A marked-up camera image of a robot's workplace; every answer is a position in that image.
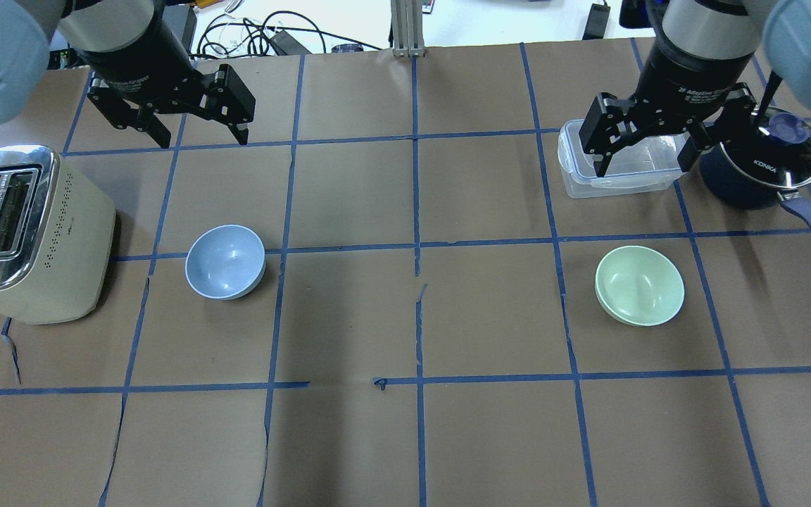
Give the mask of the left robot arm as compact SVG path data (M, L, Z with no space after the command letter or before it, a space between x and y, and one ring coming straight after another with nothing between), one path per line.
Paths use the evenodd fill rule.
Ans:
M248 144L256 99L234 68L198 71L163 19L164 1L0 1L0 124L23 111L60 33L92 68L88 99L115 129L171 145L162 115L190 113Z

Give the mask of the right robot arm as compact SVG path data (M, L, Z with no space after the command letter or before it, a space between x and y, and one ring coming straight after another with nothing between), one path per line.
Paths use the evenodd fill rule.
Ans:
M740 76L757 49L811 110L811 1L624 1L619 22L650 27L655 43L634 93L600 93L580 128L598 177L649 137L686 134L686 171L720 142L750 136L756 102Z

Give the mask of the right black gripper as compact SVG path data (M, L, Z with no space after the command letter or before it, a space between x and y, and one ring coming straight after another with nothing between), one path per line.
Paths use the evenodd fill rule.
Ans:
M688 54L668 39L656 39L633 95L618 99L600 93L583 119L579 140L584 154L592 156L596 177L606 176L612 155L643 139L636 115L668 126L674 118L705 120L719 110L711 125L689 125L679 154L683 173L705 151L752 136L756 100L746 83L737 83L747 63L747 55L711 60Z

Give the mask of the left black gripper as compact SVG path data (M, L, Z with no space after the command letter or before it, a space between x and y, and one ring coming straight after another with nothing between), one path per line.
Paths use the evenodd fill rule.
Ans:
M158 147L170 148L171 132L156 115L194 106L200 119L225 126L239 145L250 140L256 99L229 64L202 75L161 18L149 22L134 42L115 51L78 49L94 70L87 98L115 129L147 134Z

